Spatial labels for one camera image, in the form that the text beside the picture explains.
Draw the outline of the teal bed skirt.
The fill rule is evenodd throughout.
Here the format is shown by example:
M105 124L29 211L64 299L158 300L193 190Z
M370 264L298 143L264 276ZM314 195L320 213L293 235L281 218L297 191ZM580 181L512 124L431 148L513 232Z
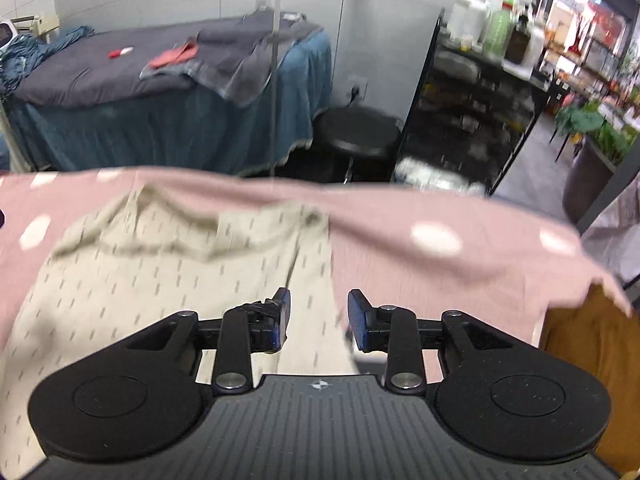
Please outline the teal bed skirt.
M309 148L332 90L329 35L319 30L278 66L278 96L239 108L199 84L93 107L35 106L10 96L1 131L16 172L161 166L246 176Z

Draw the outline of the black round stool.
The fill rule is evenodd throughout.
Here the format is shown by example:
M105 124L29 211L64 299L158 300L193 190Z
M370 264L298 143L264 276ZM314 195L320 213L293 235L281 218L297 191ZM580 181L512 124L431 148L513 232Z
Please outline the black round stool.
M395 118L372 108L334 107L314 120L314 140L331 153L336 182L390 182L401 130Z

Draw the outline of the grey blanket bed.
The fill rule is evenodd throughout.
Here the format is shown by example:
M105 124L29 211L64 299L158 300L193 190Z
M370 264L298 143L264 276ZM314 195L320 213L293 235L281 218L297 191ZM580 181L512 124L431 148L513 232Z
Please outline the grey blanket bed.
M92 107L199 84L237 107L267 88L273 67L301 50L318 50L329 68L331 43L323 28L299 14L283 14L272 30L271 10L236 18L96 32L52 55L5 98L37 106ZM187 42L198 44L191 61L151 68L152 58ZM120 58L111 51L134 47Z

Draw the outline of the red cloth on bed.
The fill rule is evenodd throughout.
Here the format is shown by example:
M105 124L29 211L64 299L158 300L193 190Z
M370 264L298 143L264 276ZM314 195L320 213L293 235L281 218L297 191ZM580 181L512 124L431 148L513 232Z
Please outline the red cloth on bed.
M174 47L157 55L149 62L151 68L162 68L168 65L176 65L193 60L198 55L198 44L187 42L182 46Z

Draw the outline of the pink polka dot bedsheet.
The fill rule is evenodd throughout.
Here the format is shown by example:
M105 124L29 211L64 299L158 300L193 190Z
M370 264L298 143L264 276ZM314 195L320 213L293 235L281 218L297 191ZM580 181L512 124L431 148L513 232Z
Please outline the pink polka dot bedsheet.
M390 184L328 185L239 179L177 168L7 174L1 180L1 330L8 334L63 231L113 198L154 184L199 211L299 200L329 216L335 297L358 288L375 304L422 318L461 310L537 342L551 307L582 304L593 283L624 312L611 274L575 230L501 200Z

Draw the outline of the small red white item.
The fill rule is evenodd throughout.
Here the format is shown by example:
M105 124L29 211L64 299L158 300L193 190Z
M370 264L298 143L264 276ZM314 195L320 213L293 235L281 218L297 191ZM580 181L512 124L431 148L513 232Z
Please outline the small red white item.
M121 56L131 53L133 50L134 50L134 47L126 47L126 48L114 50L108 54L108 58L120 58Z

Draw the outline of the blue crumpled cloth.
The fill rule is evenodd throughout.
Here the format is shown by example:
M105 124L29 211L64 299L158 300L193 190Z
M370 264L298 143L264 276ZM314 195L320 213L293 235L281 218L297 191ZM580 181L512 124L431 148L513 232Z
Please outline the blue crumpled cloth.
M95 33L92 27L79 26L52 42L45 42L32 34L18 35L1 53L2 96L12 94L26 77L52 55Z

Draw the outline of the cream dotted shirt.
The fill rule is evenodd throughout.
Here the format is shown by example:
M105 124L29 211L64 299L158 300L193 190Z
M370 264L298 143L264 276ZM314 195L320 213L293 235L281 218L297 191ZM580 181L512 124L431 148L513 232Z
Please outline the cream dotted shirt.
M334 301L329 218L286 202L199 212L145 186L69 226L43 263L1 355L1 471L42 460L27 419L47 375L180 310L219 318L287 288L288 338L256 374L352 374Z

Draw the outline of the black storage shelf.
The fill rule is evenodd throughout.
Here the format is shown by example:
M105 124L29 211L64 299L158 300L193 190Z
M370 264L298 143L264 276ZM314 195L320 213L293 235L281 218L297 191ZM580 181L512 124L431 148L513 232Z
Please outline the black storage shelf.
M548 84L450 38L439 14L412 98L394 179L491 196L548 101Z

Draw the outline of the brown garment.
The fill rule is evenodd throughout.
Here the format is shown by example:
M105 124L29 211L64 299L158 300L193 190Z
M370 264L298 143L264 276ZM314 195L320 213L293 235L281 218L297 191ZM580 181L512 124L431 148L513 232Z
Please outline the brown garment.
M624 479L639 477L639 315L620 310L599 283L574 308L550 308L539 348L590 373L611 398L596 454Z

